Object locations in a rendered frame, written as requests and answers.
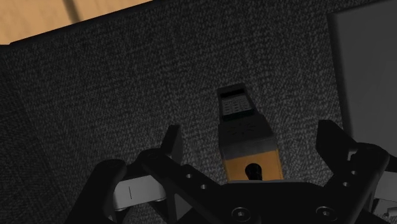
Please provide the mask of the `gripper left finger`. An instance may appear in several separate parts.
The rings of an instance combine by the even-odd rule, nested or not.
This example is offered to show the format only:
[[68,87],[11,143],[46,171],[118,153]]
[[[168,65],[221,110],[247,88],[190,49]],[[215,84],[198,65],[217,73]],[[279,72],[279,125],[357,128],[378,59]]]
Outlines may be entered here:
[[98,163],[64,224],[123,224],[132,209],[115,211],[116,185],[128,179],[152,176],[166,198],[147,202],[166,224],[224,224],[219,184],[190,165],[181,165],[181,130],[171,125],[160,148],[140,152],[130,165],[120,159]]

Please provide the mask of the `grey flat box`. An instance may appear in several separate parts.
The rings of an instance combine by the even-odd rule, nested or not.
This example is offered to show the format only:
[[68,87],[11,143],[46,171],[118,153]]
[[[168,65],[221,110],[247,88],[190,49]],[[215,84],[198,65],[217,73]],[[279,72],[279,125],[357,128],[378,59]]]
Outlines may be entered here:
[[397,0],[328,14],[344,130],[397,157]]

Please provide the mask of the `white flat rectangular thing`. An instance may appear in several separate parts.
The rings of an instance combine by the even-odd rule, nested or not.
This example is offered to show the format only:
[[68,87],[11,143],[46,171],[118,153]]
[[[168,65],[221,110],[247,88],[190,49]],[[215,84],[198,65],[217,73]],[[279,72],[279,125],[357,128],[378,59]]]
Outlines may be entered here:
[[115,211],[166,198],[162,185],[152,176],[142,176],[119,182],[113,193]]

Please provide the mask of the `black and orange handheld device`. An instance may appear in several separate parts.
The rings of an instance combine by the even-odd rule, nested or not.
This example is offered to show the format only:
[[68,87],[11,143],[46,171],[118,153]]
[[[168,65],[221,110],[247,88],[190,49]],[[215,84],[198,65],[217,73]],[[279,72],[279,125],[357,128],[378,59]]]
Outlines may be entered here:
[[221,87],[217,96],[218,145],[227,181],[283,179],[274,132],[245,84]]

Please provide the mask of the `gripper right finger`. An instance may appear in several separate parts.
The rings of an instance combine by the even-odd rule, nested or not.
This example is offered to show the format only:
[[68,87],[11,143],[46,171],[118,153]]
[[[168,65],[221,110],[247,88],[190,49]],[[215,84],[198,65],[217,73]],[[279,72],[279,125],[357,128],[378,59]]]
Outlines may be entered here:
[[316,150],[333,173],[316,208],[321,224],[390,224],[372,212],[389,153],[356,142],[331,120],[318,121]]

